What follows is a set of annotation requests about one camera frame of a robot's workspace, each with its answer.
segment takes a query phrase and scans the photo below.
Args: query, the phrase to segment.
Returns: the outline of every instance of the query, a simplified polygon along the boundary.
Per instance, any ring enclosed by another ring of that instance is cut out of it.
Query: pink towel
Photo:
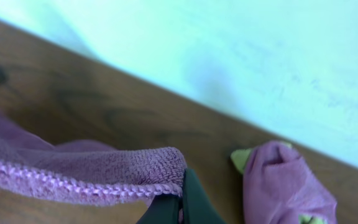
[[[149,202],[181,195],[185,169],[173,147],[118,151],[89,140],[53,146],[0,114],[0,187],[15,193],[87,205]]]
[[[299,224],[300,215],[337,223],[335,198],[301,155],[280,141],[253,150],[243,180],[246,223]]]

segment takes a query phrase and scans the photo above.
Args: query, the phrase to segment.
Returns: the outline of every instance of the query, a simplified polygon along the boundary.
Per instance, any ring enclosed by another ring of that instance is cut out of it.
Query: white surface
[[[0,19],[358,167],[358,0],[0,0]]]

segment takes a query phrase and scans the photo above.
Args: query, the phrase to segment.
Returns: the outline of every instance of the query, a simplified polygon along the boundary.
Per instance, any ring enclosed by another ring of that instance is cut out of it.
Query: towel
[[[11,192],[85,205],[150,203],[155,195],[181,196],[185,169],[174,147],[119,151],[90,140],[53,146],[0,113],[0,188]]]
[[[336,200],[290,144],[270,141],[231,154],[243,176],[247,224],[336,224]]]

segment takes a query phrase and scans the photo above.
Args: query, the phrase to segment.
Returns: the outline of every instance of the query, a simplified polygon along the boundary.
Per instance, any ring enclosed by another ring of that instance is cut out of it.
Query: wooden table
[[[96,139],[119,149],[177,147],[228,223],[243,223],[234,149],[279,138],[0,23],[0,110],[54,144]],[[299,147],[337,197],[339,223],[358,223],[358,170]],[[135,223],[142,203],[96,208],[0,190],[0,223]]]

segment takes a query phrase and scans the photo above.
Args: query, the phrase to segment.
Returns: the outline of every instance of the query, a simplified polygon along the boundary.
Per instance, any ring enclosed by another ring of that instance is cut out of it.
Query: wooden floor
[[[97,139],[119,149],[177,147],[227,223],[243,223],[241,176],[228,155],[278,138],[0,23],[0,110],[52,143]],[[358,223],[358,170],[299,147],[337,197],[339,223]],[[108,208],[0,190],[0,223],[135,223],[141,203]]]

